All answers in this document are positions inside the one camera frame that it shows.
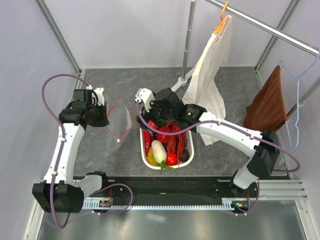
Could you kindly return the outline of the red apple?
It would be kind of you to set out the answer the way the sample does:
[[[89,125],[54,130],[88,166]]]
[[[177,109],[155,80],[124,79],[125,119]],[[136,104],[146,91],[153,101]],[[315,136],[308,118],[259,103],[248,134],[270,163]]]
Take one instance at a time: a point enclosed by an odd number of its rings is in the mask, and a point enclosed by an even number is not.
[[[152,120],[148,121],[148,125],[150,126],[150,128],[152,130],[158,130],[159,129],[159,126],[157,126]]]

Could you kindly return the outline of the clear zip top bag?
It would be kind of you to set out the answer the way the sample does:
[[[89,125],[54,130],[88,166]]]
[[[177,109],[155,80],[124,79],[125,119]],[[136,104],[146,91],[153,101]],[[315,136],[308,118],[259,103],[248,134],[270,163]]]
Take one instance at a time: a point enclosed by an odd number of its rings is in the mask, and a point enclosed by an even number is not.
[[[109,125],[105,127],[106,133],[102,138],[102,156],[105,158],[120,149],[134,127],[134,115],[122,97],[110,108],[106,117]]]

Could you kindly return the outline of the white radish with leaves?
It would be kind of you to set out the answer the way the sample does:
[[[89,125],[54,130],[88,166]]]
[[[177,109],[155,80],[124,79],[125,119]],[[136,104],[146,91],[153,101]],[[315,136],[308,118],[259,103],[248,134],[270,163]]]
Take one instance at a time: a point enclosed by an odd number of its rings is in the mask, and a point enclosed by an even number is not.
[[[154,157],[155,161],[160,166],[161,173],[164,170],[172,170],[173,169],[173,167],[166,164],[167,152],[166,152],[163,144],[159,140],[153,140],[151,142],[151,149],[152,149],[153,157]]]

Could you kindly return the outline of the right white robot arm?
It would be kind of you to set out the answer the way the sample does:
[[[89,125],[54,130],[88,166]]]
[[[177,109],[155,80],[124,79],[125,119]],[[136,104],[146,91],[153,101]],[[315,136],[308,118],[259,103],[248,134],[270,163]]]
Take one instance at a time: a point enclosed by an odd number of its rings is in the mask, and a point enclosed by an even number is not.
[[[267,129],[264,132],[238,126],[219,118],[196,104],[184,104],[170,88],[155,93],[141,88],[135,95],[138,103],[144,106],[136,118],[141,127],[153,122],[157,127],[173,123],[180,130],[192,131],[223,141],[249,156],[247,163],[238,169],[229,184],[229,191],[235,197],[242,196],[247,188],[259,179],[271,177],[280,154],[275,148],[276,134]]]

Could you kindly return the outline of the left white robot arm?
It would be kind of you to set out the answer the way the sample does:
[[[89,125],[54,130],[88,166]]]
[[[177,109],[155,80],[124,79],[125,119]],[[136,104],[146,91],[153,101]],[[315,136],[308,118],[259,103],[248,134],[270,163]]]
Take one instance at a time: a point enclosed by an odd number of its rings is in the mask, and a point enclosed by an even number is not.
[[[60,126],[54,155],[43,180],[35,183],[32,194],[46,213],[79,213],[90,195],[106,196],[110,191],[108,177],[92,171],[74,182],[74,166],[80,142],[87,126],[109,125],[105,105],[72,101],[58,116]]]

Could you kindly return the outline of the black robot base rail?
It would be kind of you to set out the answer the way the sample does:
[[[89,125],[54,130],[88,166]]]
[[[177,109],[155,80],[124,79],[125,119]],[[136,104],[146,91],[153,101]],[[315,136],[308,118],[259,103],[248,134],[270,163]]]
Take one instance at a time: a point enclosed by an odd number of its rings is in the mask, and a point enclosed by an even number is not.
[[[125,184],[132,190],[133,206],[220,205],[222,199],[255,199],[258,187],[231,186],[230,177],[214,176],[114,176],[106,186]]]

